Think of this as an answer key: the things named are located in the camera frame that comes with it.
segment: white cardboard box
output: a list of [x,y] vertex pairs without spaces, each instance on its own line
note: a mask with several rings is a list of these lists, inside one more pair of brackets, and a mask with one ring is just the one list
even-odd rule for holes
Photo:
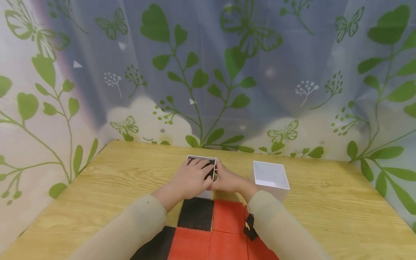
[[[204,156],[197,156],[197,155],[188,155],[188,158],[198,158],[198,159],[204,159],[204,160],[210,160],[211,162],[214,161],[214,169],[217,166],[217,161],[215,160],[215,158],[213,157],[204,157]],[[211,179],[214,180],[214,171],[211,175]],[[212,199],[212,191],[204,191],[201,194],[199,194],[197,196],[198,198],[207,198],[207,199]]]
[[282,164],[253,161],[250,180],[259,189],[269,192],[280,202],[283,202],[290,191],[289,181]]

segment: wood grain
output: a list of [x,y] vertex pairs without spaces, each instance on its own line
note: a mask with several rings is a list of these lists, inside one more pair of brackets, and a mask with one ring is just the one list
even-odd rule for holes
[[[281,163],[284,204],[333,259],[413,259],[416,235],[346,162],[113,141],[0,257],[66,259],[130,203],[168,182],[188,154],[219,157],[248,177],[253,160]],[[237,194],[215,198],[241,201]],[[168,214],[176,226],[181,205]]]

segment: left hand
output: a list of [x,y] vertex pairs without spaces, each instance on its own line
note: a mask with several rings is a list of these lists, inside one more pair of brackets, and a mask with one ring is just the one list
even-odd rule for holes
[[173,176],[169,185],[180,193],[182,199],[191,199],[208,189],[212,184],[212,178],[205,176],[214,168],[209,160],[186,159]]

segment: fabric backdrop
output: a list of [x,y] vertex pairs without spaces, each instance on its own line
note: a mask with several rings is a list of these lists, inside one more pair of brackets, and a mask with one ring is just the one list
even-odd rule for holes
[[0,9],[0,252],[114,139],[349,161],[416,230],[415,1]]

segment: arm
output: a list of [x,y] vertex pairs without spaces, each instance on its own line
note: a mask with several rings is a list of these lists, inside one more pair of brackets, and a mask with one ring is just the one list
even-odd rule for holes
[[330,259],[319,243],[275,197],[228,170],[217,160],[218,178],[211,189],[238,192],[254,215],[254,229],[281,260]]
[[175,176],[151,195],[128,206],[112,222],[81,245],[69,260],[129,260],[134,253],[162,231],[166,214],[185,198],[193,198],[212,183],[205,176],[209,161],[185,160]]

